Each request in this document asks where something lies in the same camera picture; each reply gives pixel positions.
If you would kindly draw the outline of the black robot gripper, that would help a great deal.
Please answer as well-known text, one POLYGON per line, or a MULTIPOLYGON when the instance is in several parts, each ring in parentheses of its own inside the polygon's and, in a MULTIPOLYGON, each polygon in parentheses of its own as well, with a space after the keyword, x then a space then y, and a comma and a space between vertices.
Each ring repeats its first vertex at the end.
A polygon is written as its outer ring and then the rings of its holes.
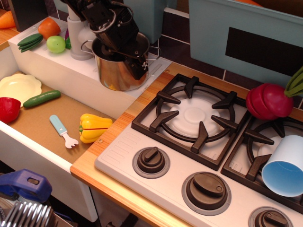
POLYGON ((130 7, 116 0, 66 0, 67 5, 87 21, 90 30, 100 40, 101 57, 125 59, 126 66, 135 80, 140 80, 148 71, 144 53, 137 50, 136 37, 139 28, 130 7))

